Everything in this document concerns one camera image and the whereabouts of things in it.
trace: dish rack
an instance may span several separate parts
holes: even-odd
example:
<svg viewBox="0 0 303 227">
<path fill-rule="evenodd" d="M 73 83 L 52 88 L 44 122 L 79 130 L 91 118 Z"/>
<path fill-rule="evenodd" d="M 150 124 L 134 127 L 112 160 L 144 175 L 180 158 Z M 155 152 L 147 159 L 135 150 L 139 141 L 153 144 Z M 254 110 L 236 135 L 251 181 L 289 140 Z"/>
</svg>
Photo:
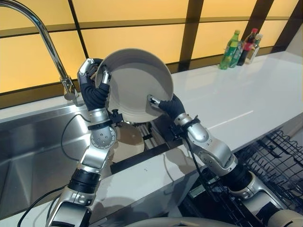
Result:
<svg viewBox="0 0 303 227">
<path fill-rule="evenodd" d="M 290 209 L 303 214 L 303 147 L 283 131 L 273 131 L 235 154 L 239 163 L 252 171 Z M 208 169 L 206 191 L 227 211 L 232 224 L 256 227 L 241 201 L 233 197 Z"/>
</svg>

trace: faucet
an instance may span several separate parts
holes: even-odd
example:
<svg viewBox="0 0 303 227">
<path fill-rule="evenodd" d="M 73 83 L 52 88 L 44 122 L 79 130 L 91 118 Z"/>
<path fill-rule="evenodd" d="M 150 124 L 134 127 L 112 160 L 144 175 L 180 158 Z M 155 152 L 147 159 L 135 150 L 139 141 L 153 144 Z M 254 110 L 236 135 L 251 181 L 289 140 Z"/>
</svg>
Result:
<svg viewBox="0 0 303 227">
<path fill-rule="evenodd" d="M 45 25 L 41 21 L 41 19 L 33 12 L 31 11 L 28 7 L 25 5 L 21 4 L 20 2 L 17 2 L 15 0 L 0 0 L 0 7 L 8 7 L 11 9 L 14 9 L 20 13 L 22 13 L 24 16 L 26 16 L 28 19 L 30 19 L 36 28 L 38 29 L 47 49 L 49 54 L 52 57 L 53 62 L 56 65 L 56 68 L 60 74 L 60 81 L 64 86 L 64 98 L 69 101 L 73 101 L 75 105 L 78 105 L 77 103 L 77 97 L 79 96 L 75 85 L 73 84 L 71 78 L 67 75 L 62 62 L 59 58 L 59 55 L 55 49 L 55 46 L 53 45 L 52 39 L 48 34 L 48 31 L 46 30 Z"/>
</svg>

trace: dishwasher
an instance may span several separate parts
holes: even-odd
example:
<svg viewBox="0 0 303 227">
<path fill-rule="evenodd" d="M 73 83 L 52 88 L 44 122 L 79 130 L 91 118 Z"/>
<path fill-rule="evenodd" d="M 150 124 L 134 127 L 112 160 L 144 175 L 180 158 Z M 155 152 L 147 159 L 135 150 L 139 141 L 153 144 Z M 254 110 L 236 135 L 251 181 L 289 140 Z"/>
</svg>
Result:
<svg viewBox="0 0 303 227">
<path fill-rule="evenodd" d="M 279 129 L 239 150 L 239 163 L 252 171 L 284 205 L 303 214 L 303 147 Z M 208 168 L 178 207 L 184 217 L 210 218 L 240 227 L 263 227 L 243 205 L 229 193 L 219 177 Z"/>
</svg>

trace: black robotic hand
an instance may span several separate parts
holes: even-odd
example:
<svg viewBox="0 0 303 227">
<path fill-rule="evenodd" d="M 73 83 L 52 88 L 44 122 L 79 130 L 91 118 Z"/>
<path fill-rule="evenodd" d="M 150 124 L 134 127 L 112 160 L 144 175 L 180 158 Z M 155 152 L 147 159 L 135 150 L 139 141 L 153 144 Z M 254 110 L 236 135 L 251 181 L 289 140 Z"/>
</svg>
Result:
<svg viewBox="0 0 303 227">
<path fill-rule="evenodd" d="M 88 111 L 105 107 L 105 102 L 109 92 L 108 83 L 100 83 L 99 87 L 95 87 L 95 82 L 91 80 L 91 76 L 98 70 L 109 74 L 105 69 L 99 69 L 102 59 L 86 59 L 78 72 L 78 82 L 81 94 Z"/>
<path fill-rule="evenodd" d="M 148 101 L 154 107 L 165 111 L 172 120 L 175 120 L 180 114 L 185 113 L 181 100 L 174 94 L 171 101 L 161 101 L 152 95 L 147 96 Z"/>
</svg>

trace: white plate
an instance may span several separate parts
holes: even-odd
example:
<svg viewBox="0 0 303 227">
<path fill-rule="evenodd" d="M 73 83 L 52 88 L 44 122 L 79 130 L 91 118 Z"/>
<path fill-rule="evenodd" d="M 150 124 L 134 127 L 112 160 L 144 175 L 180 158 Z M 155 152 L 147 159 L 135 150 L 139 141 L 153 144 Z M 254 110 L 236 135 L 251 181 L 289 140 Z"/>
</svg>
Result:
<svg viewBox="0 0 303 227">
<path fill-rule="evenodd" d="M 112 146 L 109 159 L 120 162 L 144 151 L 144 141 L 139 130 L 125 122 L 116 127 L 117 142 Z"/>
<path fill-rule="evenodd" d="M 171 100 L 173 82 L 166 65 L 155 55 L 140 49 L 122 49 L 107 56 L 101 63 L 96 86 L 102 80 L 101 67 L 112 74 L 108 109 L 118 109 L 129 122 L 148 122 L 162 114 L 150 106 L 147 95 Z"/>
</svg>

